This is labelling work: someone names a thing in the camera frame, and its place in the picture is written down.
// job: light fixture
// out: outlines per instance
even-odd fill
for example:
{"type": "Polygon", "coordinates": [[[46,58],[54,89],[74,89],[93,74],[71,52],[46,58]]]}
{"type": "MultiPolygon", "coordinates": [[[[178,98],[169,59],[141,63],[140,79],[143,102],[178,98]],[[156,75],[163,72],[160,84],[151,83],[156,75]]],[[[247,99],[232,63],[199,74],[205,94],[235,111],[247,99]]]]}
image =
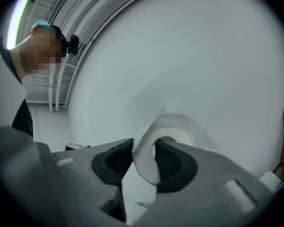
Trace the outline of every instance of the light fixture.
{"type": "Polygon", "coordinates": [[[27,1],[28,0],[18,0],[14,8],[13,15],[11,16],[9,23],[9,32],[6,46],[8,49],[16,46],[18,27],[27,1]]]}

